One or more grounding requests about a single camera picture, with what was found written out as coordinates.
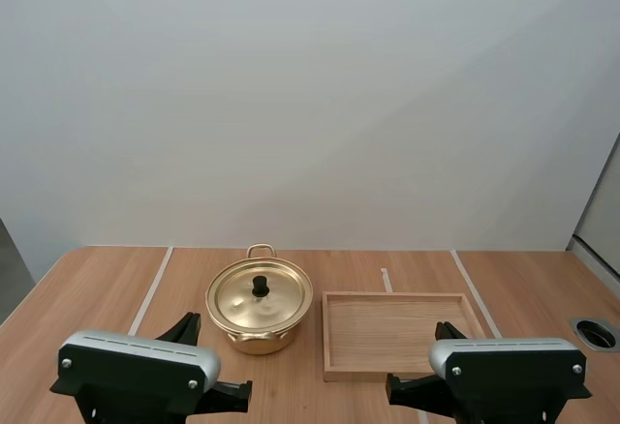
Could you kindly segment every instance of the aluminum pot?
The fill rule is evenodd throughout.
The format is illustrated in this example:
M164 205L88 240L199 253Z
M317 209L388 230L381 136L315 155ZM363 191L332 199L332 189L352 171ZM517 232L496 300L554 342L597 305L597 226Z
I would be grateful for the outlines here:
M259 248L270 257L252 257ZM312 304L312 283L298 266L264 243L218 274L206 291L206 309L229 344L248 354L269 354L295 338Z

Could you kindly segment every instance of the white wall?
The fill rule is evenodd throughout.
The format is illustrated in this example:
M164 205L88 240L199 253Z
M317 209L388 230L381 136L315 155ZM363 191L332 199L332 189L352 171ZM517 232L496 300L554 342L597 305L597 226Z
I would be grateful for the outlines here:
M620 106L616 106L616 111L620 115ZM620 271L620 150L617 146L576 234L607 264Z
M0 216L78 245L562 250L620 0L0 0Z

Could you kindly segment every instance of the wooden table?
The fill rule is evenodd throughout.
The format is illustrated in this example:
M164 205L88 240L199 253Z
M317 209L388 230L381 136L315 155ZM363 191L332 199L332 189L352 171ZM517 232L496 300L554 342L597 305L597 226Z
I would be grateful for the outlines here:
M166 248L85 247L56 263L0 327L0 423L82 422L73 398L47 391L56 378L58 348L81 329L127 333L166 253ZM458 255L503 336L560 336L588 356L586 384L594 397L570 402L559 422L619 422L620 354L586 348L568 324L577 316L620 324L618 299L572 254ZM138 335L152 338L186 312L200 312L199 346L222 357L220 380L254 381L247 414L194 416L190 423L419 422L415 410L388 405L383 384L323 382L322 292L383 291L381 268L387 268L394 291L465 293L484 332L493 336L449 252L282 251L279 257L294 261L312 279L315 303L289 347L268 356L243 355L227 346L208 319L204 293L216 273L244 257L244 250L174 249L139 324Z

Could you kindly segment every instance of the pot handle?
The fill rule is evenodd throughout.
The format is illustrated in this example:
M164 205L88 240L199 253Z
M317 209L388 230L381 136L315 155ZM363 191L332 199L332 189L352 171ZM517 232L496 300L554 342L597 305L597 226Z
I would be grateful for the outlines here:
M284 337L287 333L282 335L276 335L273 332L262 332L260 334L228 334L229 338L233 342L247 342L248 340L278 340Z
M277 257L275 254L275 250L273 249L271 245L267 245L266 243L257 243L256 245L252 245L250 248L248 248L248 254L247 254L248 259L252 257L252 252L256 250L257 248L268 248L271 251L271 256Z

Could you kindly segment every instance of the lid knob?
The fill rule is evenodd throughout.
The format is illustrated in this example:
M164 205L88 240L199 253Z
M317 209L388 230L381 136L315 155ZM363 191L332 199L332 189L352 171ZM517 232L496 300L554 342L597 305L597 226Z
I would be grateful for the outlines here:
M252 279L252 284L254 284L254 288L252 288L252 294L254 296L263 298L269 293L269 287L267 286L267 277L256 276L254 279Z

